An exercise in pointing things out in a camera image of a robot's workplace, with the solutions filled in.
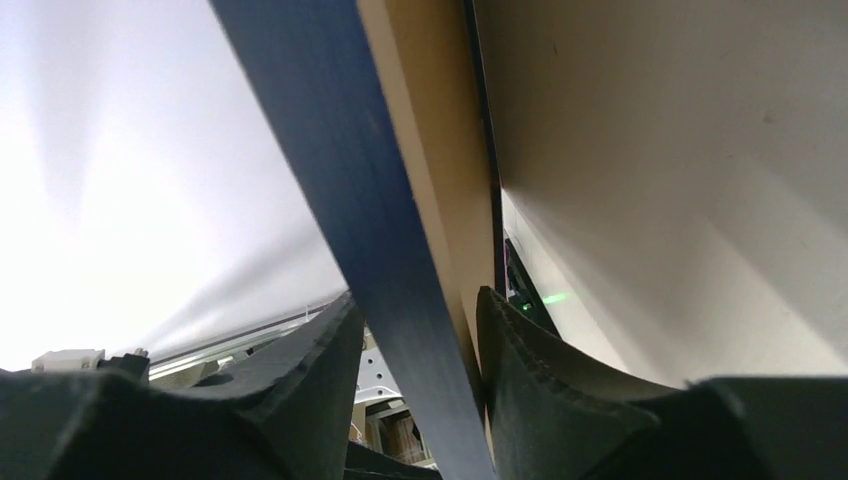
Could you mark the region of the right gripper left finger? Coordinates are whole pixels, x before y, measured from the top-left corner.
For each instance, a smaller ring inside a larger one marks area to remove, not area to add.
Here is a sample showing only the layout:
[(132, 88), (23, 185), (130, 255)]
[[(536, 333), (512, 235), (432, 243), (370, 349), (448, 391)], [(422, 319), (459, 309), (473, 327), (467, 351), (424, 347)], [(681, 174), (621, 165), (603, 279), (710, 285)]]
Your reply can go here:
[(196, 385), (116, 368), (5, 374), (5, 479), (338, 479), (364, 319), (343, 294)]

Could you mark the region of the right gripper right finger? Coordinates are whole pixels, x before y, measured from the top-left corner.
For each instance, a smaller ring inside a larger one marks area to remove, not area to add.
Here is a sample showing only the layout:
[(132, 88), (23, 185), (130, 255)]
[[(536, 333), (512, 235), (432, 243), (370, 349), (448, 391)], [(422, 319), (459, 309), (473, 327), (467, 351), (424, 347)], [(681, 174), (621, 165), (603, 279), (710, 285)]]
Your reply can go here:
[(502, 479), (843, 479), (843, 377), (675, 389), (594, 359), (483, 287), (477, 323)]

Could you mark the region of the blue wooden picture frame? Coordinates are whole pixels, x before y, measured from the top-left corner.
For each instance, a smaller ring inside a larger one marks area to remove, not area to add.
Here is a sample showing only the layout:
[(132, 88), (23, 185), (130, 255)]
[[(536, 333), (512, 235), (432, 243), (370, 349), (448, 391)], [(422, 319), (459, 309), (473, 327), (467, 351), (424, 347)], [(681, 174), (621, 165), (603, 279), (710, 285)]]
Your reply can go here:
[(352, 1), (213, 9), (446, 479), (491, 479), (475, 387)]

